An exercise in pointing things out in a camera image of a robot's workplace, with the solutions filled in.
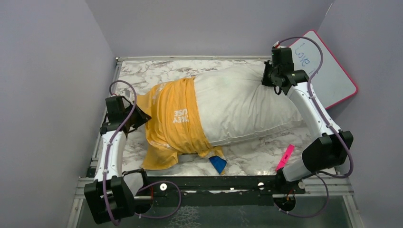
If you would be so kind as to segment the white pillow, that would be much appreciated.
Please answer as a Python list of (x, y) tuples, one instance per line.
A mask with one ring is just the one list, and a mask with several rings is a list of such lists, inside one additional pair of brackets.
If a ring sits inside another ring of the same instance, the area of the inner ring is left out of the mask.
[(288, 97), (262, 85), (264, 67), (245, 64), (194, 77), (200, 122), (212, 146), (268, 136), (303, 123)]

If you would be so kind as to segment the yellow Mickey Mouse pillowcase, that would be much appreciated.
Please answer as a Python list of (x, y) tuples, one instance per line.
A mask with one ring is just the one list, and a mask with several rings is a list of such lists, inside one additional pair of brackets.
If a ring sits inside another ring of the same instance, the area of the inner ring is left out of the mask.
[(192, 77), (155, 85), (136, 97), (136, 105), (151, 117), (145, 124), (149, 146), (142, 168), (165, 170), (179, 162), (179, 155), (197, 154), (218, 174), (225, 173), (223, 149), (212, 146), (203, 131)]

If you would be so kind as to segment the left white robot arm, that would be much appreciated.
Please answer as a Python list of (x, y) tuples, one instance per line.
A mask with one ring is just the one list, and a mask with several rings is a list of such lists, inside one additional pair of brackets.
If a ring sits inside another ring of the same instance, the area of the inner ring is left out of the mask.
[(151, 117), (125, 96), (106, 98), (107, 120), (100, 127), (102, 152), (94, 180), (84, 186), (84, 196), (96, 224), (113, 222), (135, 214), (135, 195), (149, 190), (149, 181), (135, 178), (131, 188), (122, 173), (123, 151), (130, 130), (136, 130)]

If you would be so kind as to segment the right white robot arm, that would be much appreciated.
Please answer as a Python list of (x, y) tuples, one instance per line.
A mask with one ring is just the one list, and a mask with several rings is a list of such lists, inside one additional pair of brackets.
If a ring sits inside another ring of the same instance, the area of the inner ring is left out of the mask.
[(354, 138), (350, 131), (343, 131), (331, 119), (317, 99), (307, 73), (294, 69), (290, 48), (274, 47), (271, 57), (271, 61), (265, 62), (262, 84), (279, 88), (277, 94), (282, 92), (293, 102), (313, 138), (301, 159), (277, 172), (274, 187), (278, 192), (286, 193), (293, 188), (293, 181), (342, 165)]

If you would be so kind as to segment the pink framed whiteboard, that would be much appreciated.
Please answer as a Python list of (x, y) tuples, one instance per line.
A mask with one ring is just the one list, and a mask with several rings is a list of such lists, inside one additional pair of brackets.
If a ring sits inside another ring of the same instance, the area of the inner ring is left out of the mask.
[[(325, 109), (356, 95), (358, 92), (356, 83), (340, 65), (317, 32), (310, 30), (304, 34), (304, 37), (315, 41), (323, 52), (323, 63), (312, 80), (312, 86)], [(317, 47), (306, 39), (297, 39), (289, 47), (293, 51), (295, 69), (302, 69), (311, 76), (320, 63), (320, 53)]]

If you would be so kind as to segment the pink marker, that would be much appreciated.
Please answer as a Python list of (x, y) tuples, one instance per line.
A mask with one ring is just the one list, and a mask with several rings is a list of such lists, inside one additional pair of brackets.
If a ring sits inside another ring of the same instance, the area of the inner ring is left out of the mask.
[(289, 160), (289, 158), (291, 157), (293, 151), (294, 151), (295, 146), (290, 144), (287, 149), (285, 150), (284, 154), (282, 155), (275, 171), (278, 171), (282, 168), (284, 168)]

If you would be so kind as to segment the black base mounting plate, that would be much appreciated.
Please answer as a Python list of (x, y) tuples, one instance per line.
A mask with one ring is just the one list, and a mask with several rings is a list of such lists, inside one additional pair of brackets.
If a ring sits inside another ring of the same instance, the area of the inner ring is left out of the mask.
[(142, 214), (151, 208), (273, 206), (276, 200), (305, 193), (300, 181), (269, 176), (148, 176), (137, 169), (101, 176), (84, 187), (98, 223)]

